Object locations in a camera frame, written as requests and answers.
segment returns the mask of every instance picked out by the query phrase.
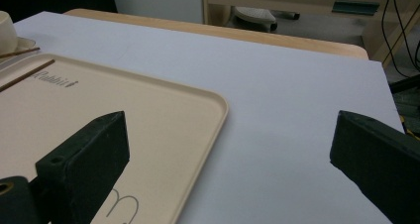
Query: white tabletop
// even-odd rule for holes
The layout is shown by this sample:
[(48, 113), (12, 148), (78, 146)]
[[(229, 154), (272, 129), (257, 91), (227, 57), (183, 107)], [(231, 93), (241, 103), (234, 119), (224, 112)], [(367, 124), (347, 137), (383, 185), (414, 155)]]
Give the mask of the white tabletop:
[(339, 110), (402, 131), (379, 62), (52, 13), (16, 30), (42, 53), (227, 99), (228, 119), (179, 223), (388, 222), (329, 159)]

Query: floor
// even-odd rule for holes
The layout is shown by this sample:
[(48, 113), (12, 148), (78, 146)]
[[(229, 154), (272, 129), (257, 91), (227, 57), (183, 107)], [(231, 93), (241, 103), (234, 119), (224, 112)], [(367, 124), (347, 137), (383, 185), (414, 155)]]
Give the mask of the floor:
[[(364, 47), (362, 32), (367, 21), (361, 19), (330, 17), (324, 15), (301, 14), (298, 20), (293, 20), (293, 13), (271, 11), (277, 22), (277, 29), (271, 31), (269, 25), (254, 24), (241, 20), (232, 14), (226, 27), (252, 30), (265, 33), (281, 34), (287, 36), (323, 40)], [(414, 56), (417, 44), (420, 41), (420, 24), (407, 35), (408, 49)], [(395, 54), (395, 64), (402, 73), (413, 76), (419, 74), (410, 60), (405, 45)], [(389, 83), (404, 79), (391, 62), (385, 69)], [(405, 126), (420, 135), (420, 89), (413, 88), (393, 95), (396, 107), (404, 117)]]

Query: wooden table edge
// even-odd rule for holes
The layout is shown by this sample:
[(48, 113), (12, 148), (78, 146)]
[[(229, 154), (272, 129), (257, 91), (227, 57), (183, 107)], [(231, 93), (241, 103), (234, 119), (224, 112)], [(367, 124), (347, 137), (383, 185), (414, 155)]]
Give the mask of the wooden table edge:
[(284, 35), (260, 33), (209, 25), (170, 21), (164, 19), (146, 18), (141, 16), (109, 13), (88, 9), (73, 9), (65, 12), (64, 14), (82, 18), (90, 18), (116, 23), (174, 30), (178, 32), (202, 34), (207, 36), (215, 36), (245, 42), (253, 42), (272, 46), (306, 50), (311, 52), (333, 54), (338, 56), (351, 56), (368, 59), (367, 51), (355, 45), (347, 45), (320, 40), (297, 38)]

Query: wooden stick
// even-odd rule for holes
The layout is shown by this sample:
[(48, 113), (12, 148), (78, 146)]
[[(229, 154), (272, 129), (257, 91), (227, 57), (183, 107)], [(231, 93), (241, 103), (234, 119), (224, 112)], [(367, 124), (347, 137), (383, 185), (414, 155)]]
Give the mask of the wooden stick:
[(2, 54), (2, 55), (0, 55), (0, 58), (10, 57), (10, 56), (18, 56), (20, 54), (25, 54), (25, 53), (30, 53), (30, 52), (37, 51), (39, 49), (40, 48), (32, 48), (32, 49), (21, 50), (21, 51), (14, 52), (14, 53), (9, 53), (9, 54)]
[(48, 61), (48, 62), (45, 62), (45, 63), (43, 63), (42, 65), (40, 65), (40, 66), (38, 66), (38, 67), (36, 67), (36, 68), (32, 69), (31, 71), (29, 71), (29, 72), (27, 72), (27, 73), (25, 73), (25, 74), (23, 74), (23, 75), (21, 75), (21, 76), (19, 76), (19, 77), (15, 78), (15, 79), (13, 79), (12, 81), (10, 81), (10, 82), (8, 82), (8, 83), (6, 83), (6, 84), (4, 84), (4, 85), (0, 86), (0, 92), (3, 92), (4, 90), (6, 90), (6, 89), (10, 88), (11, 86), (13, 86), (13, 85), (15, 85), (16, 83), (18, 83), (18, 82), (20, 82), (20, 81), (24, 80), (25, 78), (27, 78), (27, 77), (29, 77), (29, 76), (33, 75), (34, 73), (36, 73), (36, 72), (38, 72), (38, 71), (40, 71), (40, 70), (42, 70), (42, 69), (46, 68), (47, 66), (49, 66), (50, 64), (52, 64), (52, 63), (54, 63), (54, 62), (55, 62), (55, 60), (54, 60), (54, 59), (52, 59), (52, 60), (50, 60), (50, 61)]

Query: white cup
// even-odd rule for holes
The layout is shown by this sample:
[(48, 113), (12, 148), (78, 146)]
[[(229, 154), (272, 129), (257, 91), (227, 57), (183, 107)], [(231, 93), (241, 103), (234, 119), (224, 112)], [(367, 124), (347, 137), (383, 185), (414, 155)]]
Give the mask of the white cup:
[(0, 11), (0, 55), (12, 53), (18, 46), (18, 36), (10, 15)]

